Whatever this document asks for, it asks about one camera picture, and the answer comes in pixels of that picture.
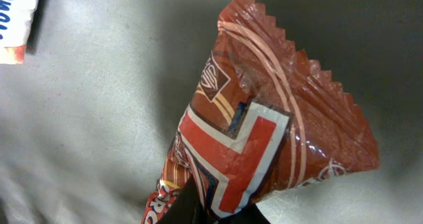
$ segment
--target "candy wrapper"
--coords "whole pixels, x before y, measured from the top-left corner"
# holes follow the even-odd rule
[[[24,61],[38,0],[0,0],[0,63]]]
[[[160,187],[153,195],[163,207],[183,186],[164,175],[169,162],[184,170],[184,180],[192,173],[212,219],[234,215],[273,190],[378,167],[377,143],[360,107],[330,71],[295,50],[263,4],[233,0],[217,27],[160,179],[167,192]],[[165,213],[154,207],[147,204],[147,216]]]

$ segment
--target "wrapped candy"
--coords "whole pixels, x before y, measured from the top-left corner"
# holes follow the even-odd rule
[[[217,27],[167,156],[192,173],[211,218],[234,215],[273,190],[378,167],[376,140],[352,95],[295,50],[263,4],[233,0]]]
[[[24,61],[38,0],[0,0],[0,63]]]

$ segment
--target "gray tabletop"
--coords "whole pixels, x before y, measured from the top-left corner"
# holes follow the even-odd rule
[[[259,1],[354,94],[381,149],[377,171],[259,208],[421,224],[423,0]],[[139,223],[228,2],[42,0],[24,65],[0,65],[0,223]]]

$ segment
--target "brown candy wrapper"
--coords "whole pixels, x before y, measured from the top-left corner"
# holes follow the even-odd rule
[[[360,107],[330,71],[295,50],[263,4],[233,0],[217,26],[167,157],[192,173],[213,218],[273,190],[378,167],[376,140]]]

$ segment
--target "gray surface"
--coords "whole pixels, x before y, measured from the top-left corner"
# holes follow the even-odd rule
[[[229,1],[45,0],[33,54],[0,66],[0,218],[139,223]],[[421,224],[423,0],[261,1],[355,95],[381,148],[380,170],[262,211],[275,223]]]

